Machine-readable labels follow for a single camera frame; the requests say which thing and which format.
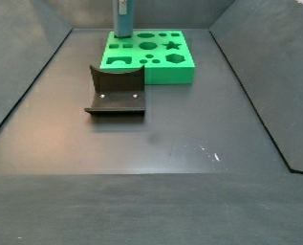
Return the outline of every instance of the gray wall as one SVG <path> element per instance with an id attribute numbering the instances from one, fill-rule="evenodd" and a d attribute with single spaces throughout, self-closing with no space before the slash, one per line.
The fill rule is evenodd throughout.
<path id="1" fill-rule="evenodd" d="M 46 0 L 75 28 L 112 28 L 112 1 Z M 208 28 L 234 0 L 136 0 L 136 28 Z"/>
<path id="2" fill-rule="evenodd" d="M 0 1 L 0 122 L 71 30 L 56 15 L 41 0 Z"/>
<path id="3" fill-rule="evenodd" d="M 303 5 L 236 0 L 210 30 L 288 165 L 303 171 Z"/>

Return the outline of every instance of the hexagon-shaped hole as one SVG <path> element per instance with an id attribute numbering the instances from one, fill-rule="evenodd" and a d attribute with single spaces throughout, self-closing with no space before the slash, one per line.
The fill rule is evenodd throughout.
<path id="1" fill-rule="evenodd" d="M 171 55 L 167 56 L 167 62 L 179 64 L 179 63 L 182 63 L 184 61 L 186 61 L 186 57 L 183 57 L 182 55 L 171 54 Z"/>

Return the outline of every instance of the black bracket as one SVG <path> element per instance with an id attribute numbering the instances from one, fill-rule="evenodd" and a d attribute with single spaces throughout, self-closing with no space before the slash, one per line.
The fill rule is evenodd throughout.
<path id="1" fill-rule="evenodd" d="M 144 67 L 127 73 L 107 73 L 90 66 L 95 98 L 84 111 L 99 113 L 144 113 Z"/>

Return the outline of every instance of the green shape sorter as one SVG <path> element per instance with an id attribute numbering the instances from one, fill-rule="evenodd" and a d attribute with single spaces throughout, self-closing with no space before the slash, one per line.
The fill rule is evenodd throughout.
<path id="1" fill-rule="evenodd" d="M 130 38 L 110 32 L 100 69 L 132 71 L 146 66 L 146 84 L 194 82 L 194 59 L 184 34 L 179 31 L 135 31 Z"/>

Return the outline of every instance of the gray floor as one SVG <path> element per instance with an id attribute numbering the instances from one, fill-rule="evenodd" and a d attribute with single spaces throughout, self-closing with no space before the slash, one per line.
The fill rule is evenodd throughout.
<path id="1" fill-rule="evenodd" d="M 195 83 L 147 86 L 144 118 L 84 113 L 107 33 L 71 33 L 0 130 L 0 174 L 287 173 L 206 30 L 184 31 Z"/>
<path id="2" fill-rule="evenodd" d="M 0 177 L 0 245 L 303 245 L 303 176 Z"/>
<path id="3" fill-rule="evenodd" d="M 0 245 L 303 244 L 303 176 L 208 32 L 186 35 L 196 81 L 147 87 L 143 120 L 83 112 L 106 31 L 71 34 L 0 130 Z M 112 172 L 184 174 L 86 174 Z"/>

